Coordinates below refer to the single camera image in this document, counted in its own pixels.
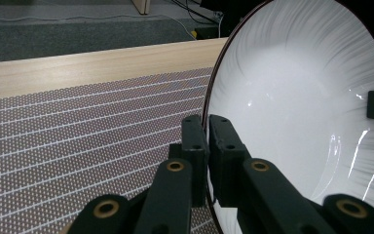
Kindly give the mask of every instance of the wooden table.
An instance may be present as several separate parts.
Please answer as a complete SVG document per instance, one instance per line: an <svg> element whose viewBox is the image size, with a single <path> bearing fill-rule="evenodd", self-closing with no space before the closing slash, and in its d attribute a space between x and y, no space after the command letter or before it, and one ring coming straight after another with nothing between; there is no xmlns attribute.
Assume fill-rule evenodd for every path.
<svg viewBox="0 0 374 234"><path fill-rule="evenodd" d="M0 98L212 67L226 39L0 62Z"/></svg>

